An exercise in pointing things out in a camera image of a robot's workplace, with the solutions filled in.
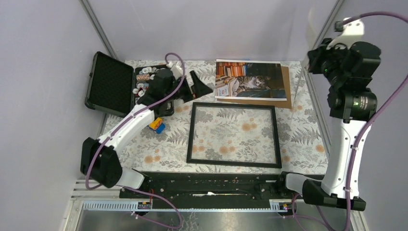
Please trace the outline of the black picture frame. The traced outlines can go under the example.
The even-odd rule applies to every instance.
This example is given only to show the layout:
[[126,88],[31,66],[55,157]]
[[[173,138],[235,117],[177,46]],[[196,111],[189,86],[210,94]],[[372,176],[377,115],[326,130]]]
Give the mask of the black picture frame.
[[[261,109],[269,109],[271,110],[273,124],[274,124],[274,138],[276,142],[276,156],[277,162],[276,164],[262,164],[262,163],[245,163],[245,162],[228,162],[228,161],[204,161],[204,160],[195,160],[191,158],[191,141],[193,137],[193,119],[195,117],[195,109],[197,106],[209,106],[209,107],[228,107],[228,108],[239,108],[239,107],[248,107],[248,108],[261,108]],[[265,105],[253,105],[253,104],[228,104],[228,103],[193,103],[192,111],[191,111],[191,124],[190,124],[190,133],[188,139],[188,149],[187,149],[187,163],[191,164],[205,164],[205,165],[221,165],[221,166],[236,166],[236,167],[260,167],[260,168],[274,168],[280,169],[282,167],[281,161],[281,151],[279,146],[279,133],[277,128],[277,119],[276,119],[276,112],[274,106],[265,106]]]

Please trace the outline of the white mat board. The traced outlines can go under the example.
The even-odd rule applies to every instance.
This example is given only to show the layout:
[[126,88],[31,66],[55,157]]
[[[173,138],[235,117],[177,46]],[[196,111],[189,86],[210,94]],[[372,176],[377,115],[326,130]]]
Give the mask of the white mat board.
[[331,6],[320,6],[316,3],[296,7],[291,23],[288,58],[299,61],[302,69],[307,67],[306,53],[314,46],[331,11]]

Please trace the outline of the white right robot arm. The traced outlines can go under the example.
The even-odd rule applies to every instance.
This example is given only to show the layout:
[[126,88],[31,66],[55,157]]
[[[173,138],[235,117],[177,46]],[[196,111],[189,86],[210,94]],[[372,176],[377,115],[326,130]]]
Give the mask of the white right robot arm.
[[368,84],[381,63],[380,55],[381,50],[368,42],[347,46],[331,38],[325,38],[307,53],[309,72],[324,75],[330,83],[327,102],[335,141],[322,180],[282,172],[276,185],[278,196],[288,198],[298,193],[310,205],[365,210],[366,202],[359,196],[358,175],[363,140],[378,105]]

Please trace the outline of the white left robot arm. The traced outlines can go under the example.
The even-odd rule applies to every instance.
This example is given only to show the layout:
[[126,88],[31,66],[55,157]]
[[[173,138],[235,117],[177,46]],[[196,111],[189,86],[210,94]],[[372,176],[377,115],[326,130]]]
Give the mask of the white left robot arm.
[[186,80],[185,65],[168,63],[148,81],[148,88],[124,119],[97,139],[87,138],[82,146],[81,169],[86,189],[101,186],[131,188],[138,198],[149,193],[149,185],[142,173],[122,168],[119,154],[144,128],[157,119],[156,111],[166,109],[169,101],[181,99],[185,103],[208,95],[213,90],[205,85],[194,71],[190,71],[193,85]]

